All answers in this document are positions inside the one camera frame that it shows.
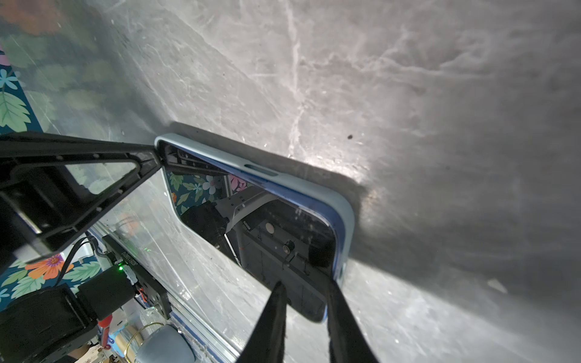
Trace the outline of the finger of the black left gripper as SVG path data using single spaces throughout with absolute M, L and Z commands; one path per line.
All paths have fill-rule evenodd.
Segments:
M 60 253 L 161 167 L 149 145 L 3 135 L 1 266 Z

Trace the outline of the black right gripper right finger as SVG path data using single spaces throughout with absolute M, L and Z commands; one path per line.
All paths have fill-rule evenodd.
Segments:
M 328 282 L 327 303 L 330 362 L 378 363 L 334 280 Z

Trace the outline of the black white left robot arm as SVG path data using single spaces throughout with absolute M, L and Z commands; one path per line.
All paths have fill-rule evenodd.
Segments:
M 170 314 L 166 289 L 112 235 L 89 229 L 162 166 L 148 145 L 37 132 L 1 138 L 1 267 L 84 243 L 107 247 L 110 268 L 77 293 L 63 283 L 18 297 L 1 313 L 3 362 L 54 362 L 104 331 L 136 296 Z

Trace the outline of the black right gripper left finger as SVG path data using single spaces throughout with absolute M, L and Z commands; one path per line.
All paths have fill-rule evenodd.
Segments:
M 283 363 L 286 315 L 287 290 L 279 281 L 236 362 Z

